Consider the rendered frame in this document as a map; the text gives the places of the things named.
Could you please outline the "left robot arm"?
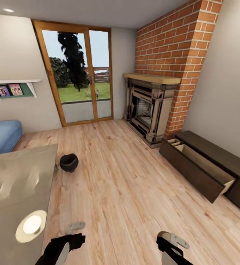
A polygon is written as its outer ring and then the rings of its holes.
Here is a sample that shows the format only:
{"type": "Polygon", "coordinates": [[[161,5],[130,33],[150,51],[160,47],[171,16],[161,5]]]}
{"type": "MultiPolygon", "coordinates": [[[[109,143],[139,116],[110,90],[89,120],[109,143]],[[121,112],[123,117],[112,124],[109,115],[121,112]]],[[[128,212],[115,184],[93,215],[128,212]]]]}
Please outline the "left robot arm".
{"type": "Polygon", "coordinates": [[[65,235],[52,238],[35,265],[64,265],[69,251],[80,248],[86,239],[86,235],[73,234],[73,231],[85,227],[84,221],[68,223],[65,235]]]}

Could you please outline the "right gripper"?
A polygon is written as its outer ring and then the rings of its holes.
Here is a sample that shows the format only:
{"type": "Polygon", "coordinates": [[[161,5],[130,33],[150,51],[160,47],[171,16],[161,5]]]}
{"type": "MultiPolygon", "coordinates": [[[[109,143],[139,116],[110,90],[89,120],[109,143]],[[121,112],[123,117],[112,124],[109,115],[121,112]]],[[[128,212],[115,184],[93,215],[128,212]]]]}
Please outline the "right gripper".
{"type": "Polygon", "coordinates": [[[164,252],[168,247],[172,247],[175,250],[178,250],[181,255],[183,255],[183,251],[180,248],[172,245],[171,243],[169,243],[166,239],[162,237],[158,237],[156,243],[158,244],[158,249],[162,252],[164,252]]]}

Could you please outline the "cauldron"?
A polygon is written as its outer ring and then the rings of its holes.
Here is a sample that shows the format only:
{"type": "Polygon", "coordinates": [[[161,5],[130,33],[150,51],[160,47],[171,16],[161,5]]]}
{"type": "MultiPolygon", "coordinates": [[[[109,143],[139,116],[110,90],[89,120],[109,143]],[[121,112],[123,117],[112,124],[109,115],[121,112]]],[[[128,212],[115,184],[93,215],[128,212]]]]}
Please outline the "cauldron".
{"type": "Polygon", "coordinates": [[[78,157],[75,154],[71,153],[61,157],[60,167],[62,170],[72,173],[75,171],[76,167],[78,166],[78,163],[78,157]]]}

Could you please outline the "pillar candle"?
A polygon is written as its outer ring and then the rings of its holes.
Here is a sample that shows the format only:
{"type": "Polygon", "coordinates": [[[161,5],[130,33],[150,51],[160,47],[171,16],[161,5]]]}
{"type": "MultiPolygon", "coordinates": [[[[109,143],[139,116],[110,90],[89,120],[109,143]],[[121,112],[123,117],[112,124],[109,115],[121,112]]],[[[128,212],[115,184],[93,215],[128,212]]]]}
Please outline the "pillar candle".
{"type": "Polygon", "coordinates": [[[166,239],[169,242],[169,240],[171,238],[170,235],[171,234],[169,232],[161,231],[161,232],[158,233],[157,238],[158,237],[162,237],[162,238],[166,239]]]}

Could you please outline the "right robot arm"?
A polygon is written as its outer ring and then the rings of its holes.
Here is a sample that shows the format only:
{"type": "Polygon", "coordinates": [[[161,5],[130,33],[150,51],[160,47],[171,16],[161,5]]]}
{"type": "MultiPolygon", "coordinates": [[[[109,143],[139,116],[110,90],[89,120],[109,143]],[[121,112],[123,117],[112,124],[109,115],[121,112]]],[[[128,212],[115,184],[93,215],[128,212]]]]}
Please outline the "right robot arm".
{"type": "Polygon", "coordinates": [[[163,252],[162,265],[193,265],[183,257],[183,251],[177,247],[177,244],[179,244],[186,249],[190,249],[189,243],[173,233],[170,237],[169,242],[162,237],[158,237],[156,241],[158,249],[163,252]]]}

